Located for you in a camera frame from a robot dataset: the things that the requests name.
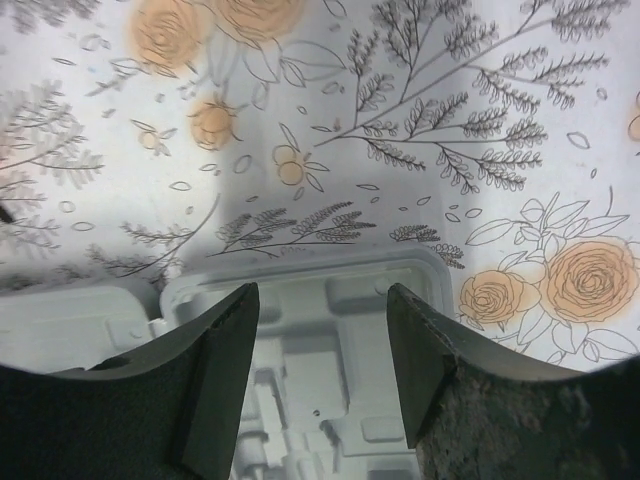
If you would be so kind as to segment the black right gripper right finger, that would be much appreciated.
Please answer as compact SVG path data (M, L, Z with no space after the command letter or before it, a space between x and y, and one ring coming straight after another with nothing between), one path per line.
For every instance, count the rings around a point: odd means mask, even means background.
M403 285L387 326L409 447L426 479L635 479L639 360L581 373L516 353Z

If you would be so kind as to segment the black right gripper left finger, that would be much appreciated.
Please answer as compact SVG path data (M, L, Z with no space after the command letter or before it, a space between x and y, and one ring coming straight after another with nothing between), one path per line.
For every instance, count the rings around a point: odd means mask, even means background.
M247 283L98 366L1 371L5 479L226 479L259 320Z

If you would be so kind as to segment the grey plastic tool case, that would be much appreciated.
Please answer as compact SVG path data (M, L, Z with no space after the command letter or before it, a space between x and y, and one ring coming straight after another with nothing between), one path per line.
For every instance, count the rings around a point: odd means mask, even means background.
M1 371L92 369L198 318L237 288L259 320L226 479L416 479L387 326L400 284L452 310L444 262L417 245L171 281L87 281L1 299Z

